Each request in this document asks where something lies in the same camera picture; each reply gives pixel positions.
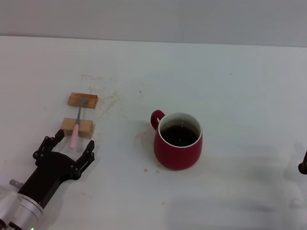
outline red mug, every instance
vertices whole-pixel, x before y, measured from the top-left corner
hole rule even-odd
[[[172,145],[163,139],[161,131],[171,127],[178,120],[193,126],[193,131],[198,135],[198,139],[193,144],[181,147]],[[165,115],[161,110],[156,110],[150,121],[156,130],[153,144],[154,154],[163,166],[171,170],[183,170],[195,164],[201,155],[202,128],[194,117],[185,113]]]

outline mug handle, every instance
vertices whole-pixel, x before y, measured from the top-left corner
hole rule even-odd
[[[150,123],[152,124],[153,128],[156,130],[159,126],[158,119],[161,120],[165,114],[161,110],[156,110],[152,113],[150,118]]]

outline white table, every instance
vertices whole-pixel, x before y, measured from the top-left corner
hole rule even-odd
[[[42,230],[303,230],[307,49],[0,37],[0,184],[25,182],[70,92],[99,96],[95,161],[61,185]],[[199,119],[203,153],[172,172],[153,153],[152,111]],[[68,139],[55,148],[78,158]]]

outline wall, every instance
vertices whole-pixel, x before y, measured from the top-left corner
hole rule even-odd
[[[7,0],[0,35],[307,46],[305,0]]]

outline coffee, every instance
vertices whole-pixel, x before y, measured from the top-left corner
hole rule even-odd
[[[192,129],[182,125],[167,127],[161,131],[161,135],[171,145],[180,147],[193,144],[199,137]]]

